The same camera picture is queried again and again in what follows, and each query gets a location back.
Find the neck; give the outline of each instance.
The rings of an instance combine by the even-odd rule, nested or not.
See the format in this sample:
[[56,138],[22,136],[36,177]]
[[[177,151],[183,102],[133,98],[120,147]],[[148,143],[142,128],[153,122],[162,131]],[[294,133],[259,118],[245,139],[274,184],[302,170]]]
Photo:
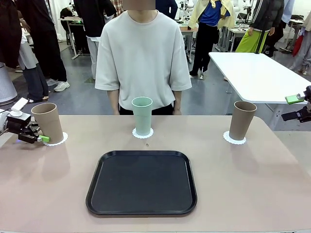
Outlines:
[[153,21],[157,16],[157,11],[147,10],[147,11],[127,11],[129,16],[137,23],[149,23]]

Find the green pants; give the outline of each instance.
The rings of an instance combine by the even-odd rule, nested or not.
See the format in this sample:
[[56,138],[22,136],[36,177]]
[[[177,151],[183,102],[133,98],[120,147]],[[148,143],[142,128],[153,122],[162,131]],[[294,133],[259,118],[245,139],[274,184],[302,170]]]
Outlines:
[[[268,32],[266,32],[263,36],[262,43],[260,46],[259,52],[262,52],[264,42],[266,41]],[[241,42],[239,43],[239,46],[237,47],[237,50],[235,52],[256,52],[259,39],[260,39],[261,32],[253,30],[253,35],[249,36],[246,32],[243,36]]]

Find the cup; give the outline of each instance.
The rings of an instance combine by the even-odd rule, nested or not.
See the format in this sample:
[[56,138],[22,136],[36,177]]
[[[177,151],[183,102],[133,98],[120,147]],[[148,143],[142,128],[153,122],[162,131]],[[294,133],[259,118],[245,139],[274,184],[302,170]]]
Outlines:
[[257,106],[246,101],[234,103],[229,137],[241,141],[245,138],[248,127],[255,115]]
[[140,136],[150,134],[152,99],[148,97],[137,97],[132,100],[135,117],[136,133]]
[[31,112],[41,128],[43,135],[50,138],[49,144],[56,144],[64,139],[56,104],[39,104],[33,107]]

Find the cup rim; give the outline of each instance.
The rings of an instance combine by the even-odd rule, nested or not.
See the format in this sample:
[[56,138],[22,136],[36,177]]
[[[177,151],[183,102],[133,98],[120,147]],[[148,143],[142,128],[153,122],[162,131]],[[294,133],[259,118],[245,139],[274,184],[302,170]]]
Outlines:
[[[34,108],[36,108],[36,107],[38,107],[38,106],[40,106],[40,105],[43,105],[43,104],[52,104],[52,105],[54,105],[54,108],[53,108],[52,110],[46,112],[46,113],[34,113],[34,112],[33,112],[33,109],[34,109]],[[54,111],[56,108],[57,108],[57,106],[56,106],[55,103],[41,103],[41,104],[38,104],[38,105],[36,105],[35,107],[33,107],[33,108],[31,109],[31,113],[32,113],[32,114],[36,114],[36,115],[42,115],[42,114],[50,113],[50,112]]]
[[[145,106],[137,106],[137,105],[133,104],[133,101],[136,100],[136,99],[138,99],[138,98],[147,98],[147,99],[150,99],[150,100],[151,100],[151,103],[148,104],[148,105],[145,105]],[[132,105],[135,106],[135,107],[138,107],[138,108],[149,107],[152,103],[153,103],[153,100],[152,100],[151,98],[149,98],[149,97],[146,97],[146,96],[139,96],[139,97],[136,97],[136,98],[134,98],[134,99],[132,100]]]
[[[239,107],[237,107],[237,106],[236,106],[236,103],[239,103],[239,102],[246,102],[246,103],[250,103],[250,104],[252,104],[252,105],[254,105],[254,106],[255,106],[255,109],[254,109],[254,110],[244,110],[244,109],[241,109],[241,108],[239,108]],[[236,102],[234,103],[234,107],[236,107],[237,109],[239,109],[239,110],[241,110],[241,111],[243,111],[243,112],[247,112],[247,113],[251,113],[251,112],[254,112],[254,111],[256,111],[256,110],[257,110],[257,106],[256,106],[255,104],[253,104],[253,103],[251,103],[251,102],[248,102],[248,101],[243,101],[243,100],[236,101]]]

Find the white curtain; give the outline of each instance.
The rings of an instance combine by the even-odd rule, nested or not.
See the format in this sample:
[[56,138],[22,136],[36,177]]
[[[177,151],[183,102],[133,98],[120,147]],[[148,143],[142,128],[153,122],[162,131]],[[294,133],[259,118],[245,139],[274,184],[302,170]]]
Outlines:
[[57,38],[59,40],[66,40],[66,31],[63,29],[60,23],[60,12],[67,7],[69,3],[73,4],[73,0],[50,0],[51,13],[55,24]]

